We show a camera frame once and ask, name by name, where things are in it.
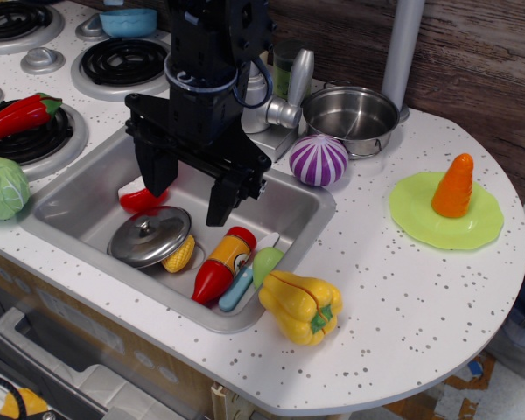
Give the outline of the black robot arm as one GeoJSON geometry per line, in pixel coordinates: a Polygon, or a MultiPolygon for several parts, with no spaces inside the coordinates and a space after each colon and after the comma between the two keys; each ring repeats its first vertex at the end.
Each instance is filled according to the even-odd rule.
{"type": "Polygon", "coordinates": [[[129,94],[126,131],[146,188],[155,196],[187,164],[214,179],[206,224],[265,188],[271,161],[244,132],[249,70],[270,75],[260,56],[276,25],[265,1],[170,1],[171,51],[164,62],[168,98],[129,94]]]}

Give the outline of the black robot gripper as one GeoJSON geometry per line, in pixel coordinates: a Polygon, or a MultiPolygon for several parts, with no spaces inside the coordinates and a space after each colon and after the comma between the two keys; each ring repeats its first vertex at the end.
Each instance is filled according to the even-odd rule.
{"type": "Polygon", "coordinates": [[[181,162],[214,178],[209,227],[222,227],[243,200],[262,195],[270,158],[244,132],[243,107],[233,89],[197,94],[173,87],[169,98],[129,94],[125,105],[126,131],[144,185],[155,197],[176,179],[181,162]]]}

